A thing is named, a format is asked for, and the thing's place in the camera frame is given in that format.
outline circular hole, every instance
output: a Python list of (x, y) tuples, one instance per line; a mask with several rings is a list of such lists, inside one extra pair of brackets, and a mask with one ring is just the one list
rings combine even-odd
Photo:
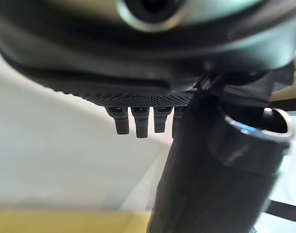
[(141, 0), (145, 10), (155, 14), (166, 8), (167, 0)]

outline black plastic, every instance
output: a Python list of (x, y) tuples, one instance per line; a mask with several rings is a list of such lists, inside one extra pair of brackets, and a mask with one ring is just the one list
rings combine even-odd
[(149, 108), (131, 108), (135, 118), (137, 138), (148, 137)]
[[(185, 91), (203, 72), (274, 69), (289, 63), (295, 50), (296, 0), (266, 0), (233, 17), (157, 34), (86, 21), (41, 1), (0, 0), (0, 51), (53, 89), (75, 87), (88, 75), (95, 85), (136, 80)], [(63, 79), (52, 82), (56, 72)]]
[(289, 142), (258, 138), (251, 146), (252, 135), (239, 139), (231, 133), (243, 132), (220, 125), (224, 118), (213, 101), (202, 92), (184, 112), (157, 187), (150, 233), (248, 233), (266, 208)]
[(167, 116), (172, 112), (173, 107), (155, 107), (154, 108), (154, 132), (163, 133)]
[(106, 107), (109, 116), (113, 117), (117, 134), (129, 134), (128, 110), (127, 108)]
[(174, 138), (175, 133), (179, 127), (180, 119), (184, 113), (185, 107), (175, 107), (174, 108), (174, 117), (173, 117), (173, 124), (172, 124), (172, 138)]

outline black tube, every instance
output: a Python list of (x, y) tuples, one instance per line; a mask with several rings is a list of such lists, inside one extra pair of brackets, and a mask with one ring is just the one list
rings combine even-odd
[(292, 129), (287, 122), (287, 131), (271, 140), (232, 123), (212, 97), (204, 92), (193, 97), (158, 184), (148, 232), (248, 233), (253, 228)]

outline textured black surface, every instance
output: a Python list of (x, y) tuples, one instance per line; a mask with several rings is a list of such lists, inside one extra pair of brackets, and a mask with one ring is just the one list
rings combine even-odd
[(80, 96), (99, 106), (112, 107), (168, 107), (187, 106), (192, 94), (177, 94), (168, 96), (144, 96), (132, 94), (80, 94)]

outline yellow surface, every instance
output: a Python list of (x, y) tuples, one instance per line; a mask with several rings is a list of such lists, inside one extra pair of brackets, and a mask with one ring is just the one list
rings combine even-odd
[(150, 213), (0, 210), (0, 233), (145, 233)]

